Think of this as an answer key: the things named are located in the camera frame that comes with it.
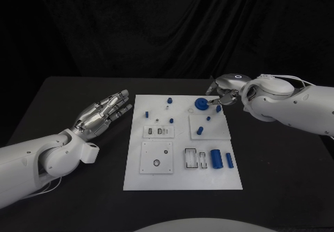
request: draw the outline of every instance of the black backdrop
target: black backdrop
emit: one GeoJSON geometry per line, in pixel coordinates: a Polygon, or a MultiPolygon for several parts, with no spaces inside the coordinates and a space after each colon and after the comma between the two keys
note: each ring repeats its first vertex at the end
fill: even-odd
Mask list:
{"type": "Polygon", "coordinates": [[[254,78],[273,73],[334,86],[332,9],[332,0],[4,1],[8,131],[51,75],[208,78],[233,72],[254,78]]]}

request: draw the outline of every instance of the blue object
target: blue object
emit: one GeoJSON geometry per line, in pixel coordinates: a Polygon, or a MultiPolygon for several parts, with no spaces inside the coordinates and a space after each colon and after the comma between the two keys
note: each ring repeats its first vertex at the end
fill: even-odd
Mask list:
{"type": "Polygon", "coordinates": [[[217,112],[221,111],[221,106],[220,105],[217,105],[216,111],[217,112]]]}
{"type": "Polygon", "coordinates": [[[223,168],[220,150],[216,149],[210,151],[210,159],[211,159],[213,168],[214,169],[223,168]]]}
{"type": "Polygon", "coordinates": [[[208,108],[207,100],[204,98],[197,98],[194,102],[194,106],[198,110],[205,110],[208,108]]]}
{"type": "Polygon", "coordinates": [[[230,153],[226,153],[226,159],[227,159],[227,164],[229,164],[229,168],[233,168],[233,162],[231,162],[231,157],[230,157],[230,153]]]}
{"type": "Polygon", "coordinates": [[[203,127],[198,128],[197,135],[201,135],[203,127]]]}

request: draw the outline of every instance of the white wire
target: white wire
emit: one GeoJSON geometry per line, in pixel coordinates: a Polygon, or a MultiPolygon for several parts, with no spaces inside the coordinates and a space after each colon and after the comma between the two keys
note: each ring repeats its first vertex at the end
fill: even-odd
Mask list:
{"type": "Polygon", "coordinates": [[[305,83],[309,84],[311,86],[315,86],[312,83],[309,83],[308,81],[303,81],[299,77],[296,76],[288,76],[288,75],[272,75],[269,74],[270,76],[275,76],[275,77],[282,77],[282,78],[288,78],[288,79],[293,79],[293,80],[298,80],[302,82],[302,85],[305,86],[305,83]]]}
{"type": "Polygon", "coordinates": [[[38,192],[38,193],[36,193],[36,194],[31,194],[31,195],[27,195],[26,197],[23,197],[23,199],[30,198],[30,197],[34,197],[34,196],[37,196],[37,195],[40,195],[40,194],[43,194],[43,193],[50,192],[50,191],[59,186],[60,182],[62,182],[62,177],[59,178],[57,185],[56,185],[49,191],[46,191],[47,188],[49,188],[49,186],[47,186],[47,188],[46,188],[41,192],[38,192]]]}

